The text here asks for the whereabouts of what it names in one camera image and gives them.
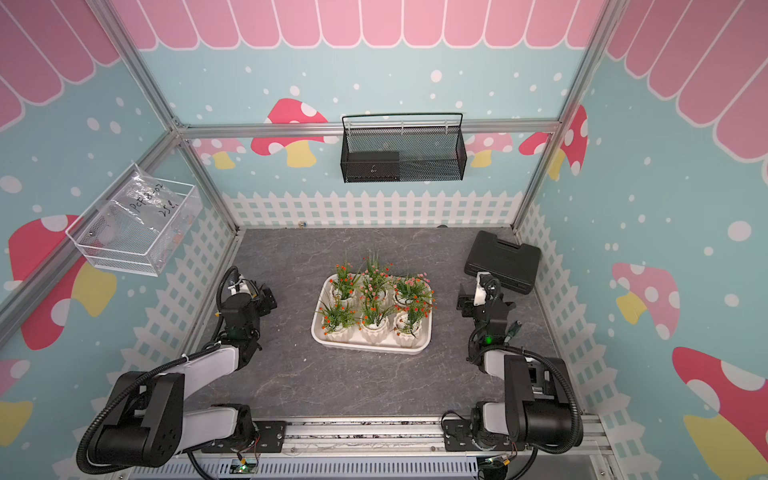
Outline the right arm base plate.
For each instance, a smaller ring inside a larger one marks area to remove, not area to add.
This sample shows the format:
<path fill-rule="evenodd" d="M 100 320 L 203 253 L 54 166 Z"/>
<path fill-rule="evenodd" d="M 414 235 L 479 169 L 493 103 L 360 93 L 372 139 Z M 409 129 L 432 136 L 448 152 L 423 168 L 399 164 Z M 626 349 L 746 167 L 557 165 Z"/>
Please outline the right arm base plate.
<path fill-rule="evenodd" d="M 512 442 L 506 435 L 483 430 L 474 433 L 469 420 L 446 418 L 441 421 L 441 427 L 444 448 L 448 452 L 511 452 L 525 448 L 523 444 Z"/>

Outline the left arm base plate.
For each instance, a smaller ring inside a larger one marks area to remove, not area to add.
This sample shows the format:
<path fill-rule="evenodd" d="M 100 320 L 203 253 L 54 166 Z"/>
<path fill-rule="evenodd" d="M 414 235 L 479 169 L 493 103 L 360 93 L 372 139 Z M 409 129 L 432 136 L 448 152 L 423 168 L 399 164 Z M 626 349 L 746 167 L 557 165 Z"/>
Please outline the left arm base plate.
<path fill-rule="evenodd" d="M 202 447 L 206 454 L 281 453 L 286 439 L 285 421 L 258 420 L 251 425 L 238 424 L 235 432 L 224 439 L 216 439 Z"/>

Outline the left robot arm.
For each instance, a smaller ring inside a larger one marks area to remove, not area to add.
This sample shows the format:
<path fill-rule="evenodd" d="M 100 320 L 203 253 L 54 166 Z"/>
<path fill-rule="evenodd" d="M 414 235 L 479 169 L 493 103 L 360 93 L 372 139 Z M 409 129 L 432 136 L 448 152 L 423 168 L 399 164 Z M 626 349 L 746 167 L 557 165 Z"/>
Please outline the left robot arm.
<path fill-rule="evenodd" d="M 207 478 L 196 451 L 221 446 L 242 454 L 258 443 L 261 435 L 249 406 L 220 403 L 189 411 L 185 402 L 250 363 L 262 348 L 261 319 L 276 309 L 277 301 L 269 287 L 232 266 L 219 282 L 215 304 L 216 328 L 200 350 L 117 379 L 78 445 L 75 460 L 81 472 L 104 475 L 132 467 L 159 468 L 184 454 Z"/>

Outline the twine pot orange flowers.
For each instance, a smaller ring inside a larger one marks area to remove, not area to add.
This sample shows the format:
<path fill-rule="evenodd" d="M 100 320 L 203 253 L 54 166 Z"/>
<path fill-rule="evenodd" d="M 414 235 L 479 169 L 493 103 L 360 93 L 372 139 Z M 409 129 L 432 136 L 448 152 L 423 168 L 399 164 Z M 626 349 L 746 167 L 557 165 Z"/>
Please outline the twine pot orange flowers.
<path fill-rule="evenodd" d="M 321 316 L 321 329 L 325 340 L 348 342 L 358 328 L 356 311 L 341 301 L 330 304 L 322 302 L 318 314 Z"/>

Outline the white rectangular storage tray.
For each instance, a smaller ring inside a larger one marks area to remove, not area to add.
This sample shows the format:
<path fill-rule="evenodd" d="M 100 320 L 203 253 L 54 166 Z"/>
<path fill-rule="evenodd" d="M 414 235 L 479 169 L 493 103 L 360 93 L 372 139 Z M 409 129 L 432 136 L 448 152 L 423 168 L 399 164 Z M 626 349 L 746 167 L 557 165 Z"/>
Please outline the white rectangular storage tray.
<path fill-rule="evenodd" d="M 330 304 L 332 302 L 331 282 L 336 280 L 337 275 L 333 274 L 324 281 L 318 297 L 316 312 L 312 318 L 310 332 L 313 339 L 320 345 L 328 348 L 405 355 L 417 355 L 427 348 L 433 333 L 432 312 L 421 321 L 420 327 L 416 329 L 416 336 L 411 336 L 410 340 L 401 340 L 400 336 L 397 335 L 396 326 L 400 325 L 400 322 L 395 321 L 395 314 L 390 317 L 383 329 L 370 330 L 366 327 L 354 326 L 340 335 L 326 335 L 323 328 L 324 318 L 319 310 L 323 303 Z"/>

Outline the ribbed pot orange flowers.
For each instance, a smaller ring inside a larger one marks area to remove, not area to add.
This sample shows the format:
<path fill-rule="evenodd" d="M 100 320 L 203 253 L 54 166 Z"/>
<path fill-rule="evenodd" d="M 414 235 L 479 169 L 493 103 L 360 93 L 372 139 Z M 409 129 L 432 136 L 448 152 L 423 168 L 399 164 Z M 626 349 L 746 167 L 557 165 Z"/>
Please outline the ribbed pot orange flowers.
<path fill-rule="evenodd" d="M 355 300 L 358 274 L 347 262 L 335 266 L 335 277 L 330 280 L 331 297 L 342 307 L 349 308 Z"/>

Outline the ribbed pot plant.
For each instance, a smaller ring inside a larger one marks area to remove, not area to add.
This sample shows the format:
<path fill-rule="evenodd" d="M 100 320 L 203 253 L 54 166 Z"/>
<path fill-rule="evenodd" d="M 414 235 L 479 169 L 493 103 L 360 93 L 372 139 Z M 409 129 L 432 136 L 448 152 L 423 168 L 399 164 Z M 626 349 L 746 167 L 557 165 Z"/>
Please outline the ribbed pot plant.
<path fill-rule="evenodd" d="M 369 344 L 377 345 L 385 339 L 394 311 L 392 305 L 385 305 L 379 300 L 363 300 L 359 325 L 363 338 Z"/>

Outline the twine pot pink flowers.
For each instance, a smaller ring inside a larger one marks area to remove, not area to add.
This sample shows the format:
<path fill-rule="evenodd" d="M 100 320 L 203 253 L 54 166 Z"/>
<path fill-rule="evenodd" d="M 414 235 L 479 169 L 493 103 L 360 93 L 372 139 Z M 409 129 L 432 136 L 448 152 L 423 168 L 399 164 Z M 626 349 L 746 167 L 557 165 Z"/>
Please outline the twine pot pink flowers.
<path fill-rule="evenodd" d="M 401 308 L 410 307 L 413 303 L 431 304 L 433 300 L 430 280 L 425 273 L 398 277 L 393 291 L 395 305 Z"/>

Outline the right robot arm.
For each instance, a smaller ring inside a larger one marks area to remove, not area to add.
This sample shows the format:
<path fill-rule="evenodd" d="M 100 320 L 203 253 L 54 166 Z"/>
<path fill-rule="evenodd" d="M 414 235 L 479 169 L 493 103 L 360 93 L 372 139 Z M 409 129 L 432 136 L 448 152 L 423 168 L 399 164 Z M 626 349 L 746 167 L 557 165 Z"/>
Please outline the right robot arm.
<path fill-rule="evenodd" d="M 468 438 L 481 450 L 530 445 L 563 454 L 583 441 L 583 421 L 565 362 L 510 344 L 521 324 L 509 320 L 515 308 L 501 283 L 483 272 L 475 291 L 460 291 L 457 309 L 474 321 L 467 361 L 503 382 L 501 402 L 480 402 L 472 410 Z"/>

